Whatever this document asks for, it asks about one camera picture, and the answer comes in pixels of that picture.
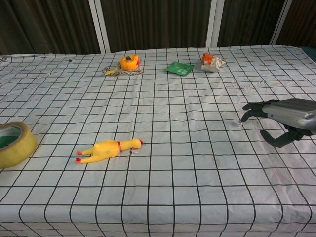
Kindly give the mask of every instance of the dark curtain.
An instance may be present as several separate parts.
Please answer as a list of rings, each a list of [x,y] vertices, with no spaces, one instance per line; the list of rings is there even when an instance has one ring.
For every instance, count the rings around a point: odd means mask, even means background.
[[[100,53],[88,0],[0,0],[0,54]]]
[[[269,44],[284,0],[225,0],[218,47]]]
[[[277,44],[316,48],[315,0],[293,0]]]
[[[111,52],[205,47],[210,0],[101,0]]]

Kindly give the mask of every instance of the green packet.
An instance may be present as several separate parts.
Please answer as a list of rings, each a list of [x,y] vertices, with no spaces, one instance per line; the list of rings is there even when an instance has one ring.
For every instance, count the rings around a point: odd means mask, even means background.
[[[171,73],[175,73],[181,76],[186,76],[192,71],[194,65],[184,64],[179,62],[173,62],[171,66],[167,67],[166,70]]]

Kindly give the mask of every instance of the rubber chicken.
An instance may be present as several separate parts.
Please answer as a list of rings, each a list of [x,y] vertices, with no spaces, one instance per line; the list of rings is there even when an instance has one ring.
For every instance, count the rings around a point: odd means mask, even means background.
[[[140,139],[132,139],[129,141],[113,141],[107,140],[105,142],[95,143],[93,147],[85,151],[77,151],[77,155],[89,155],[92,156],[80,159],[76,158],[78,163],[91,163],[101,161],[110,157],[116,157],[121,151],[128,149],[139,149],[144,144]]]

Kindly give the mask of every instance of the snack bag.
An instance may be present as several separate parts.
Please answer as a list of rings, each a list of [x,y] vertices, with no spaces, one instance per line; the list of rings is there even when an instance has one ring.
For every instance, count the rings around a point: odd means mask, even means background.
[[[219,68],[226,62],[225,60],[220,59],[213,54],[204,53],[201,63],[202,63],[202,70],[215,73],[215,72],[218,72]]]
[[[173,62],[169,67],[166,68],[166,70],[171,73],[186,76],[190,71],[192,71],[193,67],[194,65]]]

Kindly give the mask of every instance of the tape roll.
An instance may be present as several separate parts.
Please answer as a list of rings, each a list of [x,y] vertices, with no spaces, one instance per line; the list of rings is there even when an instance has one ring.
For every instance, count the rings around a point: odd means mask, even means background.
[[[15,166],[36,149],[36,138],[22,122],[0,125],[0,168]]]

